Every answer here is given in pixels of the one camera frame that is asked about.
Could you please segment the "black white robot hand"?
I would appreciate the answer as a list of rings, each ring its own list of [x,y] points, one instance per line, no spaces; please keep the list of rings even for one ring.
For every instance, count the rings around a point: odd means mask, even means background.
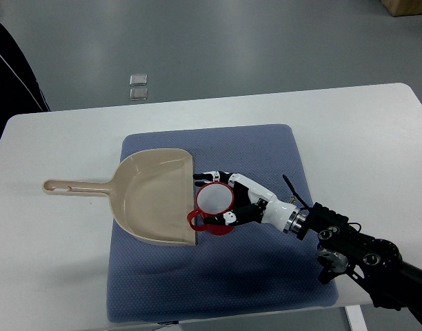
[[[194,184],[204,187],[211,183],[223,183],[232,189],[232,208],[203,219],[206,226],[235,227],[251,222],[273,225],[286,232],[296,219],[300,209],[278,199],[275,193],[239,173],[213,170],[193,175]]]

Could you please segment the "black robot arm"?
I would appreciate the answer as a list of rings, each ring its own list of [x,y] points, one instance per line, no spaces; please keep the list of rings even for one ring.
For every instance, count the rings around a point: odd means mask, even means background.
[[[359,223],[320,203],[304,203],[284,230],[300,240],[316,233],[322,284],[346,274],[369,294],[374,307],[406,308],[422,325],[422,269],[405,262],[393,242],[362,233]]]

